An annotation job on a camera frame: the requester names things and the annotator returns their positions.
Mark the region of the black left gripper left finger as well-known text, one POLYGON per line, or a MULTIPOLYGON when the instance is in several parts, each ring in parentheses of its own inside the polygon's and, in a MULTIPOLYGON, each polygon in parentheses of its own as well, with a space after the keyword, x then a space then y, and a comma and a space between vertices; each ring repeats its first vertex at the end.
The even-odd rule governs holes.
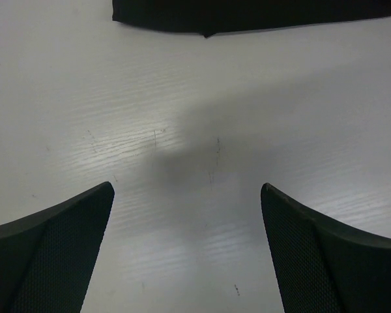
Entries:
POLYGON ((115 191, 109 182, 0 225, 0 312, 80 312, 115 191))

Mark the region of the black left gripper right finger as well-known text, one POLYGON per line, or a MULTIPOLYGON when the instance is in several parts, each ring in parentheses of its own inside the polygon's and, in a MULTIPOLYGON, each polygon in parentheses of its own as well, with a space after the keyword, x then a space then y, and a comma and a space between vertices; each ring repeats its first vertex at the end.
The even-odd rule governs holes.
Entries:
POLYGON ((285 312, 391 312, 391 239, 266 183, 261 210, 285 312))

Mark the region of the black shorts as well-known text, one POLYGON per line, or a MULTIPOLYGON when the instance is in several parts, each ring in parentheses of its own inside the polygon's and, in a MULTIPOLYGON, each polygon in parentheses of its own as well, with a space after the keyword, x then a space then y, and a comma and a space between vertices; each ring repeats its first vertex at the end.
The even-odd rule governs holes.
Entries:
POLYGON ((112 6, 115 22, 205 38, 391 16, 391 0, 117 0, 112 6))

